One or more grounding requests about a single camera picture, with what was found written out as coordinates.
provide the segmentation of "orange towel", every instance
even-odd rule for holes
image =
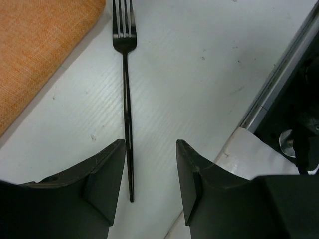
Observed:
[[[0,136],[104,6],[105,0],[0,0]]]

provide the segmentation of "fabric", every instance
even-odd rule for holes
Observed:
[[[105,0],[0,0],[0,136],[104,7]]]

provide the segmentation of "fork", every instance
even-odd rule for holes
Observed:
[[[118,1],[119,11],[116,10],[116,1]],[[124,128],[126,141],[126,159],[129,175],[130,201],[134,202],[133,137],[128,54],[136,48],[137,36],[132,0],[129,0],[130,9],[128,9],[127,1],[128,0],[124,0],[125,17],[123,19],[121,0],[113,0],[113,46],[115,50],[123,55]]]

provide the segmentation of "folded towel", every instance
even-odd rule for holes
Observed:
[[[105,0],[0,0],[0,136],[104,7]]]

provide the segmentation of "fork tine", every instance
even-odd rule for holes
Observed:
[[[124,31],[123,31],[121,0],[119,0],[119,19],[120,19],[120,36],[123,37]]]
[[[116,6],[115,6],[115,0],[113,0],[113,36],[119,36],[119,29],[118,29],[118,20],[116,16]]]
[[[131,14],[131,33],[136,36],[136,28],[135,28],[135,18],[133,13],[133,4],[132,0],[130,0],[130,14]]]
[[[130,37],[129,33],[129,12],[126,0],[124,0],[124,16],[125,16],[125,36],[124,37]]]

